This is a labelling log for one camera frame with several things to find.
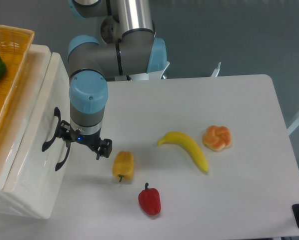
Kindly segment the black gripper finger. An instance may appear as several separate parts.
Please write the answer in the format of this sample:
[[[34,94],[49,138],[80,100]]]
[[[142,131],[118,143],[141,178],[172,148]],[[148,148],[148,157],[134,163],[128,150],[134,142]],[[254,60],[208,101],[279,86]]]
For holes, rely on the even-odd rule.
[[[59,126],[57,127],[56,137],[62,139],[67,148],[70,148],[72,143],[70,130],[70,124],[65,120],[61,120]]]
[[[96,148],[96,160],[99,160],[101,157],[109,158],[113,148],[113,141],[111,139],[99,139],[97,141]]]

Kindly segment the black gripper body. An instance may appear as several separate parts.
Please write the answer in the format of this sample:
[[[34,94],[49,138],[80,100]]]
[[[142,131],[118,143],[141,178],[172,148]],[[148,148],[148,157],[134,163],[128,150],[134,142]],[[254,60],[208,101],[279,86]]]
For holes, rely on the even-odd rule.
[[[101,131],[98,130],[93,134],[84,135],[81,134],[79,130],[70,130],[70,136],[72,141],[87,146],[92,152],[97,152],[102,145],[103,140],[100,137],[100,133]]]

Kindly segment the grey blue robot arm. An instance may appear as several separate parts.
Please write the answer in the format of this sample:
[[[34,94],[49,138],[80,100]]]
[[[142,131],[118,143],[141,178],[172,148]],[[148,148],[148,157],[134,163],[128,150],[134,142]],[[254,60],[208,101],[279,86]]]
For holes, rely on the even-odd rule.
[[[109,157],[112,142],[101,139],[108,100],[108,78],[162,71],[167,66],[163,39],[155,36],[147,0],[71,0],[80,18],[109,16],[118,24],[118,36],[100,45],[92,36],[80,35],[68,46],[69,129],[61,137],[68,146],[87,146],[97,157]]]

